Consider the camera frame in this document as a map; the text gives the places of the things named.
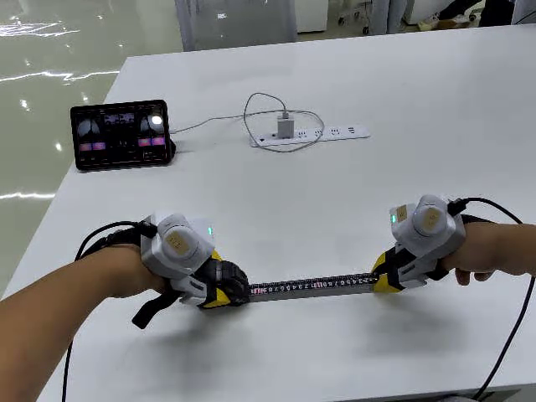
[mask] white floor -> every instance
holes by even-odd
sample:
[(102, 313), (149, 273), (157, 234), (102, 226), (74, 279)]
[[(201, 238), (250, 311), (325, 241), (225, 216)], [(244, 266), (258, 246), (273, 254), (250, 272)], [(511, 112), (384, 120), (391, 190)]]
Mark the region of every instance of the white floor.
[[(334, 3), (300, 40), (361, 35)], [(0, 294), (73, 160), (70, 107), (102, 102), (127, 56), (181, 50), (173, 0), (0, 2)]]

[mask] chair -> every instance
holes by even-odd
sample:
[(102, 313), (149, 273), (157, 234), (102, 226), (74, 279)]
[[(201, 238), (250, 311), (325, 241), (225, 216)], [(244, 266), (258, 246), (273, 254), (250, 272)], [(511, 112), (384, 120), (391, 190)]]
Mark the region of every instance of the chair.
[(175, 0), (185, 52), (297, 39), (294, 0)]

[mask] cable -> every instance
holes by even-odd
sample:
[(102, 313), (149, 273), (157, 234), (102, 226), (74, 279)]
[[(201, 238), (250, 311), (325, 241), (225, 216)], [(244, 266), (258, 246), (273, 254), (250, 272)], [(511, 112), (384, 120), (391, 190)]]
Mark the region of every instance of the cable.
[[(82, 253), (84, 252), (84, 248), (87, 246), (88, 242), (98, 235), (101, 232), (104, 232), (105, 230), (115, 228), (117, 226), (132, 226), (134, 228), (137, 228), (140, 226), (140, 223), (138, 222), (131, 222), (128, 220), (122, 220), (120, 222), (114, 222), (112, 224), (105, 224), (101, 228), (92, 231), (90, 234), (86, 236), (82, 244), (80, 245), (80, 248), (78, 249), (78, 252), (76, 253), (75, 261), (79, 260), (82, 256)], [(70, 355), (73, 352), (73, 341), (70, 342), (69, 347), (67, 348), (67, 355), (65, 356), (65, 367), (64, 367), (64, 382), (61, 390), (61, 401), (65, 402), (67, 399), (67, 378), (69, 377), (69, 363), (70, 363)]]
[[(453, 201), (453, 202), (449, 203), (449, 207), (448, 207), (449, 213), (451, 214), (451, 211), (452, 211), (454, 214), (459, 214), (462, 210), (464, 210), (466, 208), (467, 204), (469, 204), (471, 202), (483, 203), (483, 204), (491, 205), (492, 207), (494, 207), (494, 208), (498, 209), (499, 211), (501, 211), (502, 213), (506, 214), (509, 218), (511, 218), (517, 224), (522, 224), (523, 223), (520, 218), (518, 218), (516, 215), (512, 214), (510, 211), (508, 211), (503, 206), (493, 202), (490, 199), (481, 198), (481, 197), (470, 197), (470, 198), (457, 199), (456, 201)], [(523, 319), (525, 317), (525, 313), (527, 312), (528, 303), (530, 302), (530, 297), (533, 294), (535, 279), (536, 278), (534, 278), (534, 276), (532, 276), (530, 278), (530, 282), (528, 284), (528, 289), (527, 289), (527, 294), (525, 295), (525, 298), (523, 300), (523, 305), (521, 306), (521, 311), (519, 312), (518, 319), (516, 320), (515, 324), (513, 324), (512, 331), (510, 331), (510, 334), (508, 335), (508, 339), (504, 343), (504, 346), (502, 347), (502, 350), (501, 350), (501, 352), (500, 352), (500, 354), (499, 354), (499, 356), (497, 358), (497, 361), (493, 365), (492, 371), (487, 376), (486, 380), (484, 381), (484, 384), (482, 384), (482, 387), (480, 387), (480, 389), (477, 391), (477, 393), (472, 397), (474, 400), (478, 400), (482, 396), (482, 394), (484, 394), (484, 392), (486, 392), (486, 389), (487, 389), (488, 385), (492, 382), (493, 377), (495, 377), (495, 374), (497, 373), (497, 371), (501, 367), (501, 363), (503, 362), (504, 357), (506, 356), (506, 353), (507, 353), (508, 349), (510, 348), (510, 344), (512, 343), (514, 337), (516, 336), (516, 333), (518, 333), (518, 329), (521, 326), (521, 322), (523, 322)]]
[[(275, 99), (276, 101), (281, 103), (281, 105), (283, 106), (283, 109), (272, 109), (272, 110), (269, 110), (269, 111), (254, 111), (254, 112), (248, 113), (247, 109), (248, 109), (248, 106), (249, 106), (249, 104), (251, 102), (251, 99), (253, 99), (255, 96), (258, 96), (258, 95), (266, 96), (266, 97), (269, 97), (271, 99)], [(264, 114), (267, 114), (267, 113), (277, 113), (277, 112), (282, 112), (282, 113), (301, 113), (301, 114), (311, 115), (311, 116), (316, 117), (318, 119), (318, 121), (320, 121), (320, 124), (321, 124), (321, 133), (320, 133), (320, 135), (317, 138), (315, 138), (313, 141), (308, 142), (305, 145), (301, 145), (299, 147), (294, 147), (292, 149), (286, 149), (286, 150), (271, 148), (271, 147), (267, 147), (267, 146), (263, 146), (263, 145), (259, 144), (257, 142), (257, 140), (255, 139), (255, 137), (253, 137), (253, 134), (251, 133), (251, 129), (250, 129), (249, 125), (248, 125), (248, 122), (247, 122), (246, 118), (250, 117), (250, 116), (264, 115)], [(176, 130), (170, 130), (169, 132), (171, 134), (177, 134), (179, 132), (193, 130), (194, 128), (200, 127), (200, 126), (202, 126), (204, 124), (207, 124), (207, 123), (209, 123), (211, 121), (237, 119), (237, 118), (241, 118), (244, 121), (245, 129), (248, 132), (248, 135), (250, 136), (251, 141), (258, 148), (264, 149), (266, 151), (278, 152), (278, 153), (295, 152), (295, 151), (299, 151), (299, 150), (301, 150), (303, 148), (310, 147), (313, 144), (316, 144), (317, 142), (320, 141), (320, 139), (324, 135), (324, 130), (326, 128), (326, 125), (324, 124), (324, 121), (322, 120), (322, 118), (317, 113), (315, 113), (314, 111), (300, 111), (300, 110), (287, 109), (285, 102), (283, 100), (281, 100), (280, 98), (278, 98), (277, 96), (266, 94), (265, 92), (255, 92), (255, 93), (251, 94), (250, 97), (248, 98), (248, 100), (245, 102), (244, 112), (241, 115), (210, 117), (209, 119), (207, 119), (205, 121), (201, 121), (200, 123), (194, 124), (192, 126), (179, 128), (179, 129), (176, 129)]]
[[(278, 111), (283, 112), (284, 109), (273, 109), (271, 111), (254, 111), (252, 113), (248, 113), (247, 116), (264, 115), (266, 113), (277, 113)], [(201, 121), (200, 123), (194, 124), (193, 126), (179, 128), (179, 129), (176, 129), (176, 130), (170, 130), (169, 133), (170, 134), (177, 134), (178, 132), (193, 130), (194, 128), (200, 127), (200, 126), (202, 126), (204, 124), (207, 124), (207, 123), (209, 123), (211, 121), (214, 121), (214, 120), (241, 119), (243, 116), (244, 115), (240, 114), (240, 115), (236, 115), (236, 116), (210, 117), (209, 119), (207, 119), (205, 121)]]
[[(248, 121), (247, 121), (247, 116), (248, 116), (248, 106), (250, 105), (250, 102), (251, 100), (257, 96), (257, 95), (265, 95), (265, 96), (269, 96), (270, 98), (274, 98), (274, 99), (277, 99), (279, 102), (281, 102), (281, 104), (283, 105), (283, 107), (285, 108), (284, 112), (291, 112), (291, 113), (304, 113), (304, 114), (308, 114), (308, 115), (312, 115), (312, 116), (315, 116), (318, 121), (320, 121), (320, 124), (322, 126), (321, 128), (321, 132), (320, 134), (311, 142), (308, 142), (307, 144), (304, 144), (304, 145), (300, 145), (299, 147), (294, 147), (292, 149), (277, 149), (277, 148), (270, 148), (270, 147), (266, 147), (264, 145), (260, 145), (257, 140), (255, 139), (255, 137), (253, 137), (253, 134), (251, 133), (251, 129), (250, 127), (248, 126)], [(277, 153), (291, 153), (291, 152), (296, 152), (296, 151), (300, 151), (301, 149), (304, 149), (304, 148), (307, 148), (307, 147), (310, 147), (311, 145), (314, 145), (316, 144), (317, 142), (320, 141), (320, 139), (322, 138), (322, 136), (324, 135), (324, 129), (326, 128), (326, 125), (324, 124), (324, 121), (320, 118), (320, 116), (315, 113), (314, 111), (291, 111), (291, 110), (287, 110), (286, 109), (286, 106), (285, 106), (285, 103), (279, 99), (278, 97), (276, 96), (273, 96), (273, 95), (268, 95), (268, 94), (265, 94), (263, 92), (255, 92), (253, 94), (250, 95), (250, 97), (248, 98), (248, 100), (245, 102), (245, 106), (244, 106), (244, 113), (242, 113), (242, 119), (244, 120), (244, 125), (245, 125), (245, 129), (247, 130), (248, 134), (250, 135), (250, 138), (251, 138), (251, 141), (253, 141), (253, 143), (259, 147), (260, 149), (264, 149), (265, 151), (270, 151), (270, 152), (277, 152)]]
[(531, 13), (528, 13), (523, 18), (521, 18), (519, 21), (517, 21), (514, 25), (518, 25), (519, 23), (522, 23), (525, 19), (528, 17), (532, 17), (534, 14), (536, 14), (536, 10), (532, 11)]

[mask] charger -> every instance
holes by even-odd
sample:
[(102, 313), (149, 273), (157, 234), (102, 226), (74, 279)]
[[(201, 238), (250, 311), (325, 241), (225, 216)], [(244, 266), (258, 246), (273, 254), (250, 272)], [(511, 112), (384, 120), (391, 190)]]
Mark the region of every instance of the charger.
[(290, 116), (288, 111), (283, 111), (277, 117), (277, 138), (294, 137), (294, 117)]

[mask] electrical outlet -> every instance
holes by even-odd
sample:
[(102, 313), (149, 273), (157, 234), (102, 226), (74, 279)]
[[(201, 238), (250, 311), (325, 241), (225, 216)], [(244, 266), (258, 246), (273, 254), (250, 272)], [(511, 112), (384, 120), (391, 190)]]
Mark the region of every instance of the electrical outlet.
[[(257, 142), (265, 147), (273, 147), (275, 145), (302, 144), (315, 141), (321, 134), (320, 128), (307, 128), (294, 131), (293, 138), (277, 138), (276, 134), (257, 136)], [(335, 126), (324, 128), (324, 133), (318, 141), (336, 141), (336, 140), (353, 140), (356, 138), (368, 138), (370, 132), (367, 127), (359, 124), (353, 126)], [(257, 147), (250, 139), (250, 145)]]

